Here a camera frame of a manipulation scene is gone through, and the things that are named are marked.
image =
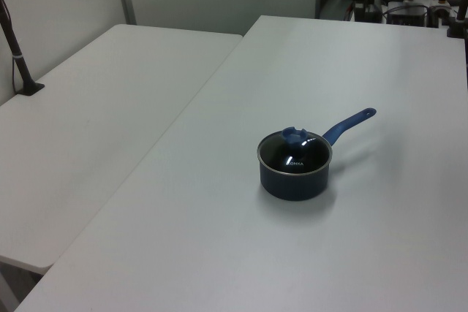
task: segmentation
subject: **pot lid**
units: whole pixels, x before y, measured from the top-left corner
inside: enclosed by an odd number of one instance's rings
[[[328,164],[331,146],[320,135],[288,127],[262,140],[257,153],[260,162],[275,171],[301,174]]]

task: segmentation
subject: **tabletop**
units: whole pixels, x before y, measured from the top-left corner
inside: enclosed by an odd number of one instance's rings
[[[241,36],[118,25],[0,107],[0,262],[44,273]]]
[[[430,28],[261,17],[18,311],[463,311],[464,62]],[[324,193],[262,188],[264,136],[365,107]]]

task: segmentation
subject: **blue saucepan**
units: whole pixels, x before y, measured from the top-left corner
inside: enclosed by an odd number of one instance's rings
[[[280,199],[301,201],[320,194],[327,186],[331,146],[348,129],[375,115],[372,108],[331,127],[323,137],[294,127],[268,135],[258,145],[260,181]]]

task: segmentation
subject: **lid knob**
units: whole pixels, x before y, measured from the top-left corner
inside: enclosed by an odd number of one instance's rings
[[[307,141],[307,131],[298,130],[294,127],[287,127],[282,130],[281,136],[290,147],[300,147]]]

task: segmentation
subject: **saucepan handle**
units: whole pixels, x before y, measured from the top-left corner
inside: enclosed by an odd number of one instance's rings
[[[361,122],[364,122],[376,113],[377,111],[371,107],[362,110],[360,113],[356,113],[355,115],[331,127],[328,132],[323,135],[323,137],[330,143],[330,145],[333,145],[338,140],[340,135],[342,135],[345,131],[360,124]]]

